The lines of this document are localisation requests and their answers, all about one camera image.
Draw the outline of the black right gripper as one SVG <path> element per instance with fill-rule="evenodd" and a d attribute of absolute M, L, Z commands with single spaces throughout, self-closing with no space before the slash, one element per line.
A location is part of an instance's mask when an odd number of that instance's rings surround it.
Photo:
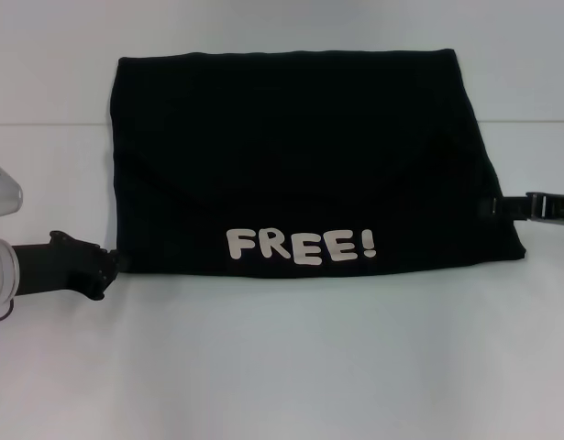
<path fill-rule="evenodd" d="M 478 217 L 485 222 L 531 221 L 564 226 L 564 194 L 528 192 L 521 197 L 488 197 L 479 201 Z"/>

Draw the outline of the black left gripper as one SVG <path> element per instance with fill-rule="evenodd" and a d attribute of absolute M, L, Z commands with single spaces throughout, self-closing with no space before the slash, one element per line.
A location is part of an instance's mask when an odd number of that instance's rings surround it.
<path fill-rule="evenodd" d="M 101 301 L 129 258 L 94 243 L 75 239 L 61 231 L 50 232 L 50 242 L 14 246 L 19 265 L 17 295 L 74 291 Z"/>

